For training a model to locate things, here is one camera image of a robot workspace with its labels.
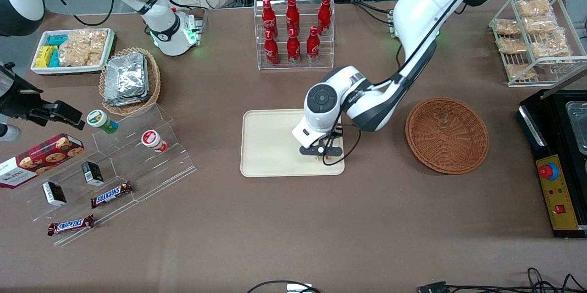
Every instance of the red button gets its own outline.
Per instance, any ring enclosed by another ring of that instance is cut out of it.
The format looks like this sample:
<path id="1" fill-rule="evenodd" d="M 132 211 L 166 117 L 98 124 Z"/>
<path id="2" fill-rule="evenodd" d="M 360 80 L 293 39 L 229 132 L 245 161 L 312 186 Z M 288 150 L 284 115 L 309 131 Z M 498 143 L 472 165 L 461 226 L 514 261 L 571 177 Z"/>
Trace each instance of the red button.
<path id="1" fill-rule="evenodd" d="M 543 166 L 540 166 L 540 168 L 538 169 L 538 173 L 540 174 L 541 178 L 551 178 L 554 175 L 554 171 L 552 170 L 552 167 L 545 164 Z"/>

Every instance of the aluminum foil package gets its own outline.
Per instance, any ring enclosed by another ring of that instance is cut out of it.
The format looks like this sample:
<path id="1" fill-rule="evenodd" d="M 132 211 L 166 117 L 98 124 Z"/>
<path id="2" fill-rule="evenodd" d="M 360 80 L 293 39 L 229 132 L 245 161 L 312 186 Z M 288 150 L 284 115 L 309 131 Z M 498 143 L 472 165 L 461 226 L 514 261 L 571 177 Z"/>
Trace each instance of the aluminum foil package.
<path id="1" fill-rule="evenodd" d="M 111 106 L 122 106 L 149 98 L 147 58 L 132 52 L 108 61 L 105 73 L 104 101 Z"/>

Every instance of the blue snack package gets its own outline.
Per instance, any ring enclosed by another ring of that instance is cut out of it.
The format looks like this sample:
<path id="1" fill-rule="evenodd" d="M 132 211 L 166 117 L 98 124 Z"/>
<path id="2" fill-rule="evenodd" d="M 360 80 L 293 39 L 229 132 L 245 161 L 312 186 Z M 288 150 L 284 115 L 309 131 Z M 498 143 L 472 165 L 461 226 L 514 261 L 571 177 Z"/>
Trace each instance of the blue snack package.
<path id="1" fill-rule="evenodd" d="M 53 35 L 47 38 L 47 45 L 60 46 L 65 41 L 67 41 L 67 35 Z"/>
<path id="2" fill-rule="evenodd" d="M 59 49 L 53 51 L 49 67 L 59 67 Z"/>

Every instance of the small black box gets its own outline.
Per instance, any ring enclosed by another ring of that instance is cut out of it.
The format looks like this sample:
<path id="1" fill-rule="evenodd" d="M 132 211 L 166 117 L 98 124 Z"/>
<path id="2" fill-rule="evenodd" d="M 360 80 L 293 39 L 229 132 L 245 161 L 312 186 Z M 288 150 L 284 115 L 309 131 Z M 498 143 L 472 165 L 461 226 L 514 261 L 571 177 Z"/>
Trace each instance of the small black box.
<path id="1" fill-rule="evenodd" d="M 52 182 L 43 183 L 43 191 L 50 205 L 61 207 L 67 203 L 63 189 L 57 184 Z"/>
<path id="2" fill-rule="evenodd" d="M 100 167 L 98 167 L 97 164 L 90 163 L 90 161 L 82 163 L 82 172 L 86 177 L 86 183 L 92 184 L 93 186 L 101 186 L 104 184 L 104 178 L 102 178 Z"/>

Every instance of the emergency stop button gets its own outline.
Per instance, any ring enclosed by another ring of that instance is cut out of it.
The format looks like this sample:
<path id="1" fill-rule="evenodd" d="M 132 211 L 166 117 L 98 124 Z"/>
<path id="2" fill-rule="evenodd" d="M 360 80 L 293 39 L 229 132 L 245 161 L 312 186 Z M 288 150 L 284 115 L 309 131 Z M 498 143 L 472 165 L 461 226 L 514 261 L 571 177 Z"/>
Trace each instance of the emergency stop button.
<path id="1" fill-rule="evenodd" d="M 549 181 L 556 180 L 558 178 L 558 167 L 554 163 L 547 163 L 540 166 L 538 174 L 541 178 L 546 178 Z"/>

